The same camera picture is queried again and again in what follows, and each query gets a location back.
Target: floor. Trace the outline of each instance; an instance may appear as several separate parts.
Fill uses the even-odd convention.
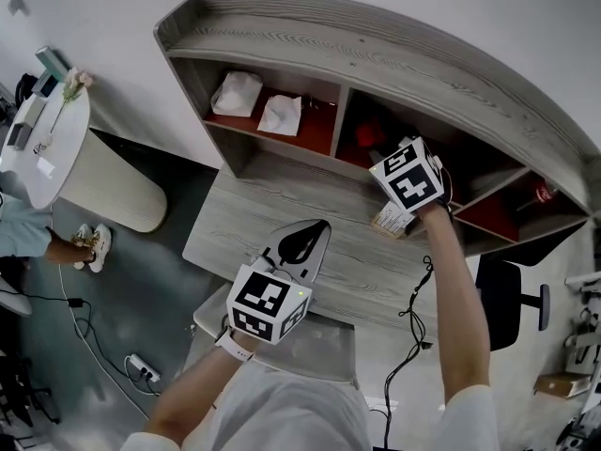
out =
[[[223,281],[181,258],[194,219],[215,177],[215,172],[162,152],[100,135],[126,160],[155,180],[166,191],[170,214],[163,227],[139,235],[113,223],[114,248],[101,274],[63,267],[64,287],[70,297],[92,302],[93,322],[103,350],[117,366],[125,355],[136,352],[162,373],[162,384],[182,368],[192,340],[192,312]],[[10,175],[0,176],[5,191],[22,194]],[[54,205],[54,229],[63,237],[80,223],[95,225],[94,214],[59,200]],[[562,284],[567,274],[589,272],[592,262],[591,231],[582,228],[534,268],[522,268],[524,291],[534,294],[540,284],[551,287],[549,327],[539,333],[536,311],[524,307],[521,333],[515,345],[493,353],[491,381],[495,394],[502,450],[552,448],[563,425],[574,414],[578,401],[532,394],[532,385],[543,371],[559,369],[562,342],[570,333],[569,320],[580,309],[578,296]],[[471,260],[475,271],[477,261]],[[31,260],[26,291],[47,296],[61,295],[58,271],[42,259]],[[433,284],[421,298],[434,299]],[[43,424],[56,449],[109,451],[118,449],[145,419],[99,369],[73,331],[69,310],[62,303],[32,302],[29,319],[14,319],[19,325],[20,348],[34,363],[38,385],[53,389],[54,403],[62,423]],[[357,374],[363,393],[382,398],[388,373],[404,359],[410,340],[406,335],[378,329],[357,329]],[[111,372],[130,396],[149,412],[155,397],[136,393],[126,379]],[[395,379],[390,445],[404,451],[421,449],[425,437],[439,420],[442,387],[438,350],[422,353]],[[382,444],[384,416],[370,413],[374,445]]]
[[[112,228],[114,239],[102,273],[63,266],[64,287],[70,297],[92,303],[92,321],[107,357],[121,368],[125,355],[138,353],[162,373],[162,381],[155,385],[160,390],[179,372],[188,354],[193,311],[223,283],[181,258],[216,171],[106,134],[99,136],[165,190],[169,216],[158,231],[141,235],[59,199],[54,204],[54,230],[60,236],[68,239],[81,223],[104,222]],[[2,175],[0,184],[5,192],[23,196],[10,174]],[[31,259],[30,264],[26,292],[61,297],[58,268],[44,259]],[[38,432],[48,432],[59,451],[118,449],[130,433],[142,428],[144,416],[102,373],[75,334],[63,303],[32,300],[32,305],[30,318],[15,319],[21,354],[33,362],[35,384],[52,388],[62,420],[58,426],[38,420]],[[143,410],[151,411],[155,397],[136,393],[126,378],[111,374]]]

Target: white floor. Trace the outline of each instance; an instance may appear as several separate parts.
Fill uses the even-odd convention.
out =
[[[520,334],[510,348],[493,352],[490,378],[496,404],[501,449],[535,451],[554,449],[557,436],[581,406],[579,399],[563,400],[534,395],[532,386],[539,374],[562,369],[562,343],[571,333],[570,319],[582,305],[564,284],[567,275],[593,270],[592,231],[586,225],[563,242],[538,266],[521,267],[522,290],[537,294],[541,284],[551,290],[548,328],[538,332],[538,311],[522,306]],[[429,286],[422,298],[434,299]],[[384,380],[400,363],[412,345],[410,336],[372,329],[355,329],[357,376],[367,397],[383,398]],[[401,371],[391,386],[391,399],[398,401],[393,413],[389,447],[412,451],[422,449],[424,438],[442,415],[442,383],[438,349],[421,353]],[[370,412],[372,444],[382,446],[385,417]]]

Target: white watch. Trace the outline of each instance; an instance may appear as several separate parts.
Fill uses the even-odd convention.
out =
[[[218,348],[223,348],[239,361],[249,361],[254,356],[254,352],[246,350],[234,339],[232,339],[231,334],[233,331],[234,330],[231,327],[226,326],[222,330],[221,334],[219,334],[215,339],[215,346]]]

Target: person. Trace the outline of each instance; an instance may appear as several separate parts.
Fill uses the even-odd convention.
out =
[[[437,287],[439,357],[445,412],[426,449],[498,450],[488,382],[490,343],[484,309],[451,219],[437,203],[418,210],[431,249]],[[258,342],[232,333],[248,351]],[[171,384],[144,432],[122,451],[177,451],[217,397],[208,433],[211,451],[371,450],[367,406],[350,384],[311,380],[241,361],[217,348]],[[186,449],[200,450],[199,442]]]
[[[52,213],[37,210],[21,199],[0,193],[0,257],[45,256],[54,264],[85,264],[100,272],[111,249],[111,230],[104,224],[96,229],[83,224],[71,241],[50,229]]]

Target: white sneaker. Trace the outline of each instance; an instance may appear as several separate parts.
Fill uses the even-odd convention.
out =
[[[89,239],[92,238],[93,234],[94,233],[92,232],[92,227],[90,227],[88,224],[82,224],[82,226],[77,231],[77,234],[75,234],[74,236],[71,236],[71,242],[74,243],[77,247],[83,247],[83,246],[89,247],[90,246]],[[75,269],[77,269],[78,271],[83,269],[84,266],[85,266],[84,262],[75,262],[73,264],[73,267]]]
[[[104,265],[104,259],[111,250],[111,229],[106,225],[100,224],[94,231],[92,236],[92,250],[94,251],[94,260],[90,262],[90,269],[92,272],[102,271]]]

